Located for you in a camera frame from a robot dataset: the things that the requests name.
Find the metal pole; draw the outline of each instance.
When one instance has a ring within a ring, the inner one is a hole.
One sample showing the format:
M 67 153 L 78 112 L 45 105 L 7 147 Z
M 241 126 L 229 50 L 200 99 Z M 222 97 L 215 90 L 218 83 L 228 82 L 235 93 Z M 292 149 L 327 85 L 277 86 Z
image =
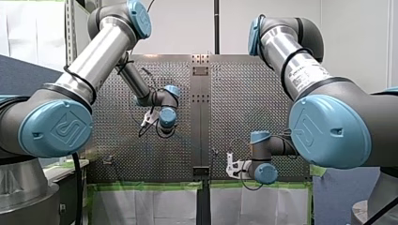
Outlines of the metal pole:
M 214 52 L 220 54 L 220 0 L 214 0 Z

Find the end effector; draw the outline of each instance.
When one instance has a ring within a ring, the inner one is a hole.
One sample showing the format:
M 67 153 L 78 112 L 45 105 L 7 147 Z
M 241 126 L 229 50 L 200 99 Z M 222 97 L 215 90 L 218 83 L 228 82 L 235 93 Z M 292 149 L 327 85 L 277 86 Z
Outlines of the end effector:
M 134 93 L 133 101 L 137 106 L 152 107 L 152 109 L 145 114 L 141 126 L 146 128 L 156 124 L 162 133 L 166 135 L 172 133 L 176 126 L 179 88 L 174 85 L 166 85 L 159 90 L 150 88 L 129 57 L 130 56 L 126 53 L 120 59 L 117 66 L 117 70 L 119 71 L 118 74 L 120 74 L 130 90 Z M 159 112 L 153 109 L 153 107 L 156 106 L 161 107 Z
M 273 184 L 278 178 L 278 171 L 272 165 L 272 156 L 298 156 L 291 143 L 290 134 L 271 135 L 266 130 L 251 133 L 250 159 L 234 162 L 233 153 L 227 153 L 226 172 L 235 179 L 254 179 L 260 184 Z

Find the metal frame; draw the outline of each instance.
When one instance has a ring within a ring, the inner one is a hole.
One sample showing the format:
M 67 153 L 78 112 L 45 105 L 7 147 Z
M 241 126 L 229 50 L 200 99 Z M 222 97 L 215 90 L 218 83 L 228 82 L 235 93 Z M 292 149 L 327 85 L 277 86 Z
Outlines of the metal frame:
M 93 2 L 97 8 L 100 7 L 100 0 L 87 0 Z M 67 47 L 67 65 L 69 66 L 77 57 L 77 41 L 75 27 L 75 4 L 79 4 L 76 0 L 65 1 L 65 44 Z

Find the logo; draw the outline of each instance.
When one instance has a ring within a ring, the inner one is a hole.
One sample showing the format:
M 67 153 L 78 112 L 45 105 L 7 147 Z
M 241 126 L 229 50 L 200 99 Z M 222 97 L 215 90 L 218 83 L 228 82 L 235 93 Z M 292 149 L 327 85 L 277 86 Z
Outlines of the logo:
M 82 136 L 86 124 L 73 112 L 66 112 L 52 128 L 52 135 L 68 147 L 73 147 Z
M 140 11 L 139 18 L 140 18 L 142 25 L 144 26 L 144 29 L 145 30 L 149 29 L 150 21 L 149 21 L 149 17 L 147 16 L 147 13 L 145 10 Z
M 295 135 L 306 147 L 311 147 L 314 143 L 314 134 L 322 134 L 314 121 L 307 115 L 305 110 L 301 113 L 294 128 Z

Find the green tape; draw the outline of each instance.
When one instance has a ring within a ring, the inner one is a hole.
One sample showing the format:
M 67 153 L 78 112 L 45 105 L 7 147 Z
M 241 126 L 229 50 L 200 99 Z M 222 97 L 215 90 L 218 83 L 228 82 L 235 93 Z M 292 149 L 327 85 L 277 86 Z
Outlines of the green tape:
M 310 175 L 322 177 L 326 172 L 326 168 L 310 165 Z
M 310 183 L 308 188 L 308 215 L 307 215 L 307 224 L 312 224 L 313 220 L 313 183 Z
M 87 185 L 87 216 L 88 216 L 88 225 L 92 224 L 93 218 L 93 201 L 94 201 L 94 189 L 91 185 Z
M 257 188 L 260 186 L 255 181 L 245 181 L 246 186 Z M 263 188 L 288 188 L 288 189 L 306 189 L 312 186 L 311 182 L 276 182 L 272 185 L 264 185 Z M 239 180 L 212 181 L 211 188 L 243 188 L 242 182 Z
M 119 190 L 197 190 L 202 188 L 200 182 L 181 182 L 181 183 L 146 183 L 146 182 L 117 182 L 110 184 L 89 185 L 93 191 L 119 191 Z

